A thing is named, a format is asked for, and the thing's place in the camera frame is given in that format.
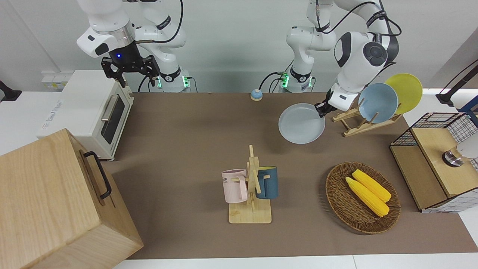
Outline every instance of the yellow plate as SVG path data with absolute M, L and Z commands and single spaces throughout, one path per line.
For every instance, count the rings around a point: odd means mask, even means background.
M 396 74 L 385 81 L 392 87 L 398 96 L 401 104 L 395 113 L 403 114 L 415 108 L 423 95 L 423 87 L 418 78 L 412 74 Z

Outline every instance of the mug rack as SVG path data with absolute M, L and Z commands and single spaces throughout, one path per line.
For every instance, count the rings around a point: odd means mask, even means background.
M 373 115 L 373 117 L 370 121 L 367 121 L 367 119 L 364 119 L 362 117 L 362 115 L 360 114 L 360 111 L 359 111 L 359 107 L 363 103 L 364 100 L 365 99 L 362 99 L 356 108 L 349 109 L 348 111 L 346 111 L 344 113 L 339 113 L 337 116 L 332 118 L 333 122 L 340 121 L 345 126 L 345 128 L 347 128 L 347 130 L 343 133 L 344 137 L 349 137 L 349 136 L 352 136 L 352 135 L 358 135 L 358 134 L 368 132 L 368 131 L 373 130 L 373 129 L 377 129 L 377 128 L 380 128 L 380 127 L 383 127 L 383 126 L 390 125 L 392 123 L 395 123 L 403 115 L 403 114 L 395 114 L 390 119 L 388 119 L 384 122 L 372 123 L 372 121 L 375 120 L 375 118 L 379 115 L 379 113 L 378 112 L 375 113 L 375 115 Z M 356 127 L 351 128 L 347 124 L 347 122 L 345 122 L 345 120 L 350 119 L 350 118 L 354 118 L 354 117 L 357 117 L 357 116 L 362 117 L 363 120 L 360 122 L 359 125 L 357 125 Z
M 249 145 L 249 162 L 247 162 L 246 178 L 248 198 L 245 202 L 229 204 L 229 223 L 232 224 L 269 224 L 272 222 L 271 200 L 256 198 L 261 193 L 259 179 L 259 157 L 254 156 L 254 149 Z

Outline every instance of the light blue plate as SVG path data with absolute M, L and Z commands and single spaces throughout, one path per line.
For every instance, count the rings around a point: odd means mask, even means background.
M 358 110 L 360 115 L 370 121 L 375 113 L 379 113 L 372 123 L 382 123 L 390 119 L 398 107 L 397 93 L 385 83 L 375 83 L 363 90 L 358 103 L 365 99 Z
M 279 118 L 279 132 L 289 142 L 307 144 L 316 140 L 326 127 L 315 106 L 299 103 L 286 108 Z

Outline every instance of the pink mug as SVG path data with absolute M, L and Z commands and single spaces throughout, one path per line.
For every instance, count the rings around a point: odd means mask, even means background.
M 231 169 L 222 172 L 222 186 L 227 203 L 247 201 L 246 170 Z

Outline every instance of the wire basket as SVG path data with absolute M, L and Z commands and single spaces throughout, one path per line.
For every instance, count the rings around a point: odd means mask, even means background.
M 378 217 L 348 186 L 345 177 L 352 178 L 352 173 L 356 169 L 371 176 L 390 192 L 390 201 L 386 203 L 390 211 L 386 216 Z M 362 233 L 379 234 L 388 231 L 397 223 L 400 216 L 400 200 L 392 184 L 377 170 L 362 163 L 347 162 L 335 166 L 327 176 L 326 195 L 337 217 Z

